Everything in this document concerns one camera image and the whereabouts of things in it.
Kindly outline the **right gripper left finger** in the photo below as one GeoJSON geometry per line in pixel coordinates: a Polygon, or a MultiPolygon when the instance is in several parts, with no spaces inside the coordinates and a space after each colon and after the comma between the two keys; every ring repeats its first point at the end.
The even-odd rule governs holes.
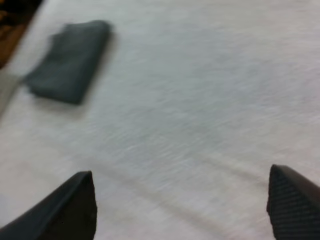
{"type": "Polygon", "coordinates": [[[93,240],[98,207],[91,171],[73,175],[45,199],[0,229],[2,240],[93,240]]]}

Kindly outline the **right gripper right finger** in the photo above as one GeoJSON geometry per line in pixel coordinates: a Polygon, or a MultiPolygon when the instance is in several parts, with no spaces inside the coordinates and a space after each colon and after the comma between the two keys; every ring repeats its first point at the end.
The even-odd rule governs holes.
{"type": "Polygon", "coordinates": [[[266,210],[275,239],[320,238],[320,187],[292,168],[271,167],[266,210]]]}

